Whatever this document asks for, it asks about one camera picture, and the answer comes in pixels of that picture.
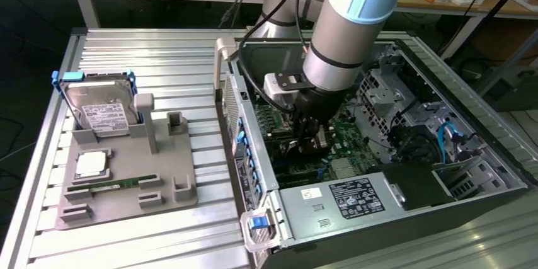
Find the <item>table leg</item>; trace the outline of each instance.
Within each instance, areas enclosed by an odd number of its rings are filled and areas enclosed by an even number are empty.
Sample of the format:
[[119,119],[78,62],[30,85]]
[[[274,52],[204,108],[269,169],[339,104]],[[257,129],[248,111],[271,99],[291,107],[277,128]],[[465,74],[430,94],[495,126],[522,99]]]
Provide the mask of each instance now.
[[442,59],[453,57],[455,51],[462,46],[465,40],[473,33],[475,27],[478,26],[478,24],[481,23],[481,21],[485,17],[486,17],[485,14],[479,14],[479,15],[471,17],[471,19],[469,19],[462,30],[458,32],[451,44],[446,47],[446,50],[445,50],[443,54],[441,55]]
[[87,28],[100,28],[92,0],[78,0]]

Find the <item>hard drive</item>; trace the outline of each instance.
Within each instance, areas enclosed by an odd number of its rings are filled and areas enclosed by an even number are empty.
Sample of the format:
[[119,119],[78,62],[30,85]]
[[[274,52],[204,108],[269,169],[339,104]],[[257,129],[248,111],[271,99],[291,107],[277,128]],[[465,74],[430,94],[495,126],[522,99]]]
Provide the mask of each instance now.
[[128,126],[140,123],[135,110],[135,76],[67,72],[54,85],[70,105],[79,129],[92,129],[96,137],[128,134]]

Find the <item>barcode label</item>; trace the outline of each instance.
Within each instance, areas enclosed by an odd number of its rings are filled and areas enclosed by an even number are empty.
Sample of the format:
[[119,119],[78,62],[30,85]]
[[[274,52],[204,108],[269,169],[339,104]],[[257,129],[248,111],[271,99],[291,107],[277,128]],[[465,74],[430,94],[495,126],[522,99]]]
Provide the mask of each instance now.
[[84,105],[83,111],[96,134],[128,129],[123,104]]

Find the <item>blue cable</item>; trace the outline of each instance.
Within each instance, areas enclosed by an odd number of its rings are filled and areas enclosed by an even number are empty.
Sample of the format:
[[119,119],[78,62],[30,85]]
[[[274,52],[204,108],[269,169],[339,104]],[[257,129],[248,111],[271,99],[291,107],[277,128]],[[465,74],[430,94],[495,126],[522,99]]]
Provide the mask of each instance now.
[[326,170],[327,170],[327,164],[326,164],[326,167],[318,169],[318,179],[323,178],[323,174],[325,174]]
[[439,130],[437,131],[437,141],[439,143],[441,154],[442,154],[442,157],[443,157],[443,164],[446,164],[445,142],[443,142],[445,128],[446,127],[449,127],[449,132],[451,134],[458,134],[459,135],[459,132],[454,128],[453,122],[446,121],[443,124],[441,124]]

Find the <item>warning label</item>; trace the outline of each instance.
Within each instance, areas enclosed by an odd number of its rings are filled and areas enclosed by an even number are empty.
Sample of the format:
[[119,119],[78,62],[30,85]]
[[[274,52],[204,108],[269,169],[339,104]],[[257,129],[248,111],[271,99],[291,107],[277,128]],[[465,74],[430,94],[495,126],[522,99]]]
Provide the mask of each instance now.
[[367,178],[333,184],[330,190],[335,197],[342,217],[346,219],[354,219],[385,211],[383,204]]
[[83,111],[96,133],[128,129],[124,106],[120,103],[84,105]]

